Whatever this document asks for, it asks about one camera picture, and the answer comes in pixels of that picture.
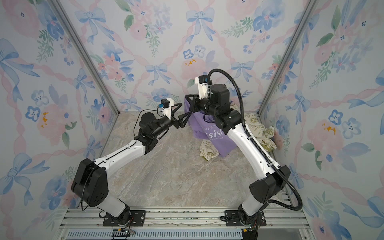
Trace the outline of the purple printed t-shirt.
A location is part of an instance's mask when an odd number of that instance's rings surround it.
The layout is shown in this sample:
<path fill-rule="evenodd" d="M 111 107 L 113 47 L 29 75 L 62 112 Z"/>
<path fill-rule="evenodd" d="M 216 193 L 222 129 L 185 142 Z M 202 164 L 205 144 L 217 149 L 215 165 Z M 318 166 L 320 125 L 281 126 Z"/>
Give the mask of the purple printed t-shirt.
<path fill-rule="evenodd" d="M 224 134 L 214 123 L 211 116 L 205 116 L 201 112 L 192 113 L 188 123 L 193 130 L 194 137 L 203 140 L 200 146 L 200 156 L 206 161 L 214 159 L 218 156 L 225 157 L 237 145 Z"/>

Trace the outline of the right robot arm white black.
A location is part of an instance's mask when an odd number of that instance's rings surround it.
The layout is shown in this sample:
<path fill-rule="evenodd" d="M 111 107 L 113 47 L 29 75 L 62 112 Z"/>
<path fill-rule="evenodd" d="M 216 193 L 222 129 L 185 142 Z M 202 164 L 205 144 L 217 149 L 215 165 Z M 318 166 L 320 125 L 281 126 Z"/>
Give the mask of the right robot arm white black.
<path fill-rule="evenodd" d="M 243 114 L 231 108 L 230 92 L 225 85 L 198 84 L 198 91 L 186 96 L 190 111 L 211 116 L 215 125 L 242 151 L 256 174 L 256 181 L 249 186 L 250 195 L 238 212 L 244 226 L 254 226 L 272 197 L 285 187 L 284 178 L 290 175 L 290 169 L 281 167 L 257 142 Z"/>

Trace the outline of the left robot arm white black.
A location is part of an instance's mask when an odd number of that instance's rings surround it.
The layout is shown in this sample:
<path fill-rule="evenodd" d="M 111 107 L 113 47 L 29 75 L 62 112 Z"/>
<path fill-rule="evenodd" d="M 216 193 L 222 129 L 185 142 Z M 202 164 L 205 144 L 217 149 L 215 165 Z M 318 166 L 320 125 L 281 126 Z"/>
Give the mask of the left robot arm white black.
<path fill-rule="evenodd" d="M 171 127 L 184 128 L 192 113 L 175 117 L 181 106 L 169 106 L 159 119 L 152 111 L 139 115 L 137 126 L 140 129 L 131 142 L 102 158 L 86 158 L 80 162 L 72 192 L 81 198 L 82 203 L 104 211 L 114 225 L 128 226 L 132 220 L 130 207 L 110 193 L 108 179 L 131 161 L 151 152 Z"/>

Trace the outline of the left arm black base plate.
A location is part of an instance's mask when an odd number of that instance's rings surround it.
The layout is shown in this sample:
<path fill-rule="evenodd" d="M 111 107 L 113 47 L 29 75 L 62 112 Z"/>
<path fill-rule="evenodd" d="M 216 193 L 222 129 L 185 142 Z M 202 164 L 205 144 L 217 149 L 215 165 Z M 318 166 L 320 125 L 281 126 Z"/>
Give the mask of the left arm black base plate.
<path fill-rule="evenodd" d="M 104 216 L 104 227 L 142 227 L 146 218 L 145 210 L 123 211 L 118 217 L 106 213 Z"/>

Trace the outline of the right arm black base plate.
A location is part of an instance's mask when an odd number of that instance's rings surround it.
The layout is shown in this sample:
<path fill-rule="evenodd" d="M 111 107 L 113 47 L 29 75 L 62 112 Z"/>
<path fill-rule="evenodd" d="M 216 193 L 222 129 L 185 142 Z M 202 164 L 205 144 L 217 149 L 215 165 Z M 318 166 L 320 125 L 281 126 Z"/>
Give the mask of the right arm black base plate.
<path fill-rule="evenodd" d="M 252 216 L 240 210 L 226 210 L 220 220 L 226 223 L 227 227 L 265 227 L 267 225 L 264 212 L 256 212 Z"/>

